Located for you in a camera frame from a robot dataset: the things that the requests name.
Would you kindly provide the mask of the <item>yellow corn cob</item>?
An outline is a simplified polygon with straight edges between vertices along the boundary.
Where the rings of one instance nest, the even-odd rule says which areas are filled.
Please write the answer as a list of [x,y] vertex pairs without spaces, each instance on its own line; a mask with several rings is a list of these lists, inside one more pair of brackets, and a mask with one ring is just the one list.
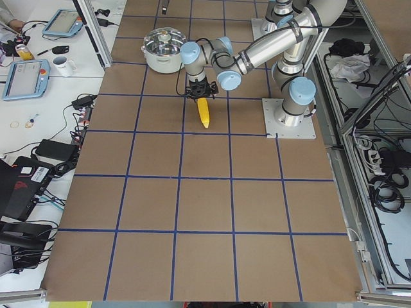
[[204,128],[209,128],[210,115],[209,115],[209,107],[208,107],[207,99],[198,98],[197,108],[198,108],[198,114],[200,116],[201,123],[203,124]]

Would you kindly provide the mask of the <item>black pen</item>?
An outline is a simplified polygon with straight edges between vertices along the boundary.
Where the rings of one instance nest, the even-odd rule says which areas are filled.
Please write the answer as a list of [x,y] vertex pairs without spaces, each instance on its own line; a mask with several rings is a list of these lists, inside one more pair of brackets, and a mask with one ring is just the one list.
[[50,49],[41,51],[40,53],[37,53],[37,56],[43,55],[43,54],[47,53],[48,51],[50,51]]

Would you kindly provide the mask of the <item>blue teach pendant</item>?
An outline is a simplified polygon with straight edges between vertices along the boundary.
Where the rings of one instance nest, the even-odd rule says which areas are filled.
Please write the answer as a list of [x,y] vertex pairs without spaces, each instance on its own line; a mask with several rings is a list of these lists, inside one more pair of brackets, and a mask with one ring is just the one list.
[[83,27],[83,22],[76,10],[59,9],[42,30],[50,37],[72,37]]
[[50,64],[47,60],[12,62],[4,86],[5,101],[41,97],[48,86]]

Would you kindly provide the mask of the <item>blue teach pendant far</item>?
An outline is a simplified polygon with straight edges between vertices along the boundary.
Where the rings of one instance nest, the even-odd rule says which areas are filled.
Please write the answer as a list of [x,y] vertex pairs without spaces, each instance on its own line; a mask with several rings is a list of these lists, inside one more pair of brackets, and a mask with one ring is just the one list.
[[83,27],[83,22],[76,10],[59,9],[42,30],[50,37],[72,37]]

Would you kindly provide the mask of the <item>white mug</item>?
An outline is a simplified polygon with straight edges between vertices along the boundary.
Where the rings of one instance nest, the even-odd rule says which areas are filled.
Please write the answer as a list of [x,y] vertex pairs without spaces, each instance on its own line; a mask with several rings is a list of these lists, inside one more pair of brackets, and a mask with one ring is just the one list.
[[77,70],[73,60],[68,59],[65,56],[58,56],[53,59],[53,65],[63,77],[70,77]]

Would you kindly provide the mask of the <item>white crumpled cloth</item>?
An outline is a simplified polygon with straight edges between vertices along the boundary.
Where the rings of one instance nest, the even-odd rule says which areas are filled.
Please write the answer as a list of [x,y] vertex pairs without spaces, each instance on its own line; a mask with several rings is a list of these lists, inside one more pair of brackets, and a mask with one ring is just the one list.
[[369,67],[368,55],[353,55],[338,60],[330,70],[330,75],[332,78],[345,79],[350,83],[357,82],[362,80],[364,72]]

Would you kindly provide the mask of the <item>blue teach pendant near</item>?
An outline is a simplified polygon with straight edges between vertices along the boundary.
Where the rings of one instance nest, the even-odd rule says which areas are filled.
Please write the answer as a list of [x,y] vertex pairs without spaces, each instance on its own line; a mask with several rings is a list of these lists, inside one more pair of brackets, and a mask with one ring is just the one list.
[[48,86],[50,64],[47,60],[12,62],[4,86],[5,101],[41,97]]

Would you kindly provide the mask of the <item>black cloth bundle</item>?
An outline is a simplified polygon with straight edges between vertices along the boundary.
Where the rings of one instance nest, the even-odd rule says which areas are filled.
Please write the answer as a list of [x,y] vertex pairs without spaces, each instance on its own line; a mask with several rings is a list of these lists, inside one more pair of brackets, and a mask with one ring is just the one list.
[[356,42],[349,38],[337,40],[329,48],[332,55],[339,55],[342,57],[349,57],[353,55],[362,55],[365,51],[363,42]]

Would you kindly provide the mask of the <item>black docking device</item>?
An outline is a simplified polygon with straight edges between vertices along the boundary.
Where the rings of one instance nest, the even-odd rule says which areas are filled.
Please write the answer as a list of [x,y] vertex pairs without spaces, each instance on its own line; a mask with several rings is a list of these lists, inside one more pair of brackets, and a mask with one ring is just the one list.
[[1,274],[35,269],[48,260],[56,230],[52,225],[1,222]]

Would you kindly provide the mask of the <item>glass pot lid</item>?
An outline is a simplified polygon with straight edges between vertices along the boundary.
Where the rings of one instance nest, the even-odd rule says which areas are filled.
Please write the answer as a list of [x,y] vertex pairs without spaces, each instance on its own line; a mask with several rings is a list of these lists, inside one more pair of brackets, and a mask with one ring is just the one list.
[[157,56],[177,55],[186,41],[185,34],[175,28],[157,28],[145,36],[141,49],[145,53]]

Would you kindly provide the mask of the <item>black laptop with red logo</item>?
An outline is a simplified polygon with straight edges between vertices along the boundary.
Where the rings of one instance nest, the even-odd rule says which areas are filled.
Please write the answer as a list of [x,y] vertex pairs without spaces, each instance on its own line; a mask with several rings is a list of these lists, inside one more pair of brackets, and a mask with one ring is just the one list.
[[53,176],[54,165],[18,157],[10,166],[1,162],[1,215],[25,221]]

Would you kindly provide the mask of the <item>white pot with steel rim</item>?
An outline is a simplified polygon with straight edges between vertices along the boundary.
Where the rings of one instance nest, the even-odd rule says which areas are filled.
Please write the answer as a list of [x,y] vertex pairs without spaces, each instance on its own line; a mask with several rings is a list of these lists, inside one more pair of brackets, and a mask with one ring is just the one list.
[[180,53],[170,56],[157,56],[145,52],[143,52],[143,54],[149,67],[158,73],[175,73],[179,70],[180,65],[182,64]]

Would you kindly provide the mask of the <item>black power brick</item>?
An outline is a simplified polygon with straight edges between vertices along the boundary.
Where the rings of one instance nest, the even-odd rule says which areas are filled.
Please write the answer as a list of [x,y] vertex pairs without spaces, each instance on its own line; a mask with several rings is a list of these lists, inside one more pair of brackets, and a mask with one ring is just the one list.
[[78,156],[79,147],[74,144],[43,139],[35,149],[35,154],[41,157],[60,161],[70,161]]

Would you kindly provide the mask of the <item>black power adapter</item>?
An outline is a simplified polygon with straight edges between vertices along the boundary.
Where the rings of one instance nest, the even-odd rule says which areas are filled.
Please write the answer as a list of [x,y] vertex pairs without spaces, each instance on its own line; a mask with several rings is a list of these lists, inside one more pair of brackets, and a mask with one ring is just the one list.
[[96,98],[97,95],[88,94],[84,97],[76,98],[75,100],[73,100],[71,102],[71,106],[76,110],[80,110],[85,107],[90,107],[94,103],[94,100]]

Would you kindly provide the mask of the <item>aluminium frame post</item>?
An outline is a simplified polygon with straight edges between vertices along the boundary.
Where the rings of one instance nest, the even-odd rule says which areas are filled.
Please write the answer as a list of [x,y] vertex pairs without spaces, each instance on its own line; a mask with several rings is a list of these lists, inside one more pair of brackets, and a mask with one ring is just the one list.
[[98,24],[91,2],[89,0],[73,0],[73,4],[82,19],[100,65],[103,69],[110,67],[112,64],[112,56],[100,29],[100,25]]

